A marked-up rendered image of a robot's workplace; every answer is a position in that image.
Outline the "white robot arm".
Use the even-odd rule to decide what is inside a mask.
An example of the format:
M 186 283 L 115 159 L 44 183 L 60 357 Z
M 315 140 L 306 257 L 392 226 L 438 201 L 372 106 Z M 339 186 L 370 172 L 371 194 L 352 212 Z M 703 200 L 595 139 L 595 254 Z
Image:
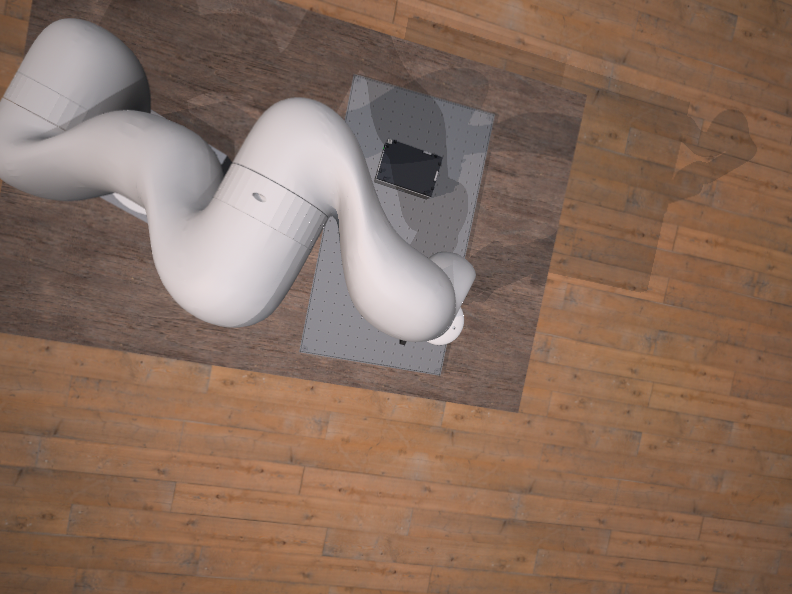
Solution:
M 346 286 L 367 322 L 434 345 L 462 332 L 474 267 L 451 252 L 427 258 L 395 231 L 358 140 L 325 104 L 269 107 L 224 177 L 204 139 L 151 114 L 129 47 L 76 18 L 39 34 L 3 97 L 0 179 L 56 201 L 113 194 L 147 214 L 160 279 L 200 320 L 238 328 L 270 316 L 333 216 Z

